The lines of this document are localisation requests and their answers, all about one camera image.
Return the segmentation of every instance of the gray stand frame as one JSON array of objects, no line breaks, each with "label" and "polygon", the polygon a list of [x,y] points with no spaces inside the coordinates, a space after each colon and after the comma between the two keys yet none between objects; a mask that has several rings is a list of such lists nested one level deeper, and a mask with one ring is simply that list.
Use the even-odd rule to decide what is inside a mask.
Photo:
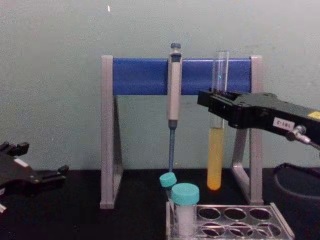
[{"label": "gray stand frame", "polygon": [[[263,91],[262,57],[251,56],[251,92]],[[232,173],[247,202],[261,205],[262,135],[249,130],[250,178],[243,168],[247,129],[237,130]],[[101,57],[101,209],[114,209],[123,174],[117,97],[113,95],[113,56]]]}]

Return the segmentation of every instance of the white label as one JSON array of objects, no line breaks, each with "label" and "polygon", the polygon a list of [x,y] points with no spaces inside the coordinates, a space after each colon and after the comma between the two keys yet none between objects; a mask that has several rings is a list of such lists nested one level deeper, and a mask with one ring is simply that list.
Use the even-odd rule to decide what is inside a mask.
[{"label": "white label", "polygon": [[293,121],[288,121],[288,120],[275,117],[273,120],[273,126],[280,129],[292,131],[295,127],[295,123]]},{"label": "white label", "polygon": [[19,159],[19,158],[16,158],[14,161],[15,161],[17,164],[20,164],[20,165],[21,165],[22,167],[24,167],[24,168],[26,168],[26,167],[29,166],[28,163],[22,161],[22,160]]}]

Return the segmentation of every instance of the teal cap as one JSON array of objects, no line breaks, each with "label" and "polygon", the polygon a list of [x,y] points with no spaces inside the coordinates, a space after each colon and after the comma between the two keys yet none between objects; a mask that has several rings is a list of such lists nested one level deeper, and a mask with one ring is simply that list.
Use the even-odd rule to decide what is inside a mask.
[{"label": "teal cap", "polygon": [[164,188],[171,187],[172,185],[175,185],[177,182],[176,175],[173,172],[167,172],[165,174],[162,174],[160,177],[160,184]]},{"label": "teal cap", "polygon": [[191,183],[179,183],[172,187],[171,199],[175,204],[188,206],[199,202],[199,188]]}]

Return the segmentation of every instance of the test tube rack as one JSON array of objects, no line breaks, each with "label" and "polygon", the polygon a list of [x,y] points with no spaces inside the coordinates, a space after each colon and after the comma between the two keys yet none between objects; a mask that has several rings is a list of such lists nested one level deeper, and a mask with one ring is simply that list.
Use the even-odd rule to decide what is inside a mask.
[{"label": "test tube rack", "polygon": [[197,205],[195,234],[179,236],[175,214],[166,203],[167,240],[294,240],[274,203],[270,205]]},{"label": "test tube rack", "polygon": [[[198,95],[212,85],[214,59],[182,60],[181,95]],[[229,59],[229,92],[263,91],[262,57]],[[115,207],[123,174],[118,95],[166,95],[168,59],[101,57],[101,209]],[[247,129],[236,131],[231,170],[250,205],[263,204],[262,134],[249,130],[250,177],[243,168]]]}]

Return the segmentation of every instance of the gray wall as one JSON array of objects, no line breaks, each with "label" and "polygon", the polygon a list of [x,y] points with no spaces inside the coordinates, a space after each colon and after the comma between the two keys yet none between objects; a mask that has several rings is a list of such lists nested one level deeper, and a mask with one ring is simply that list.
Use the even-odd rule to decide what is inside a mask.
[{"label": "gray wall", "polygon": [[[319,9],[317,0],[2,0],[0,141],[30,142],[23,159],[36,169],[98,169],[100,56],[166,58],[171,42],[185,58],[263,55],[267,92],[320,109]],[[166,98],[121,96],[119,108],[125,167],[167,167]],[[206,167],[209,119],[182,97],[176,167]],[[228,128],[225,167],[234,136]],[[319,163],[283,137],[264,133],[263,144],[265,167]]]}]

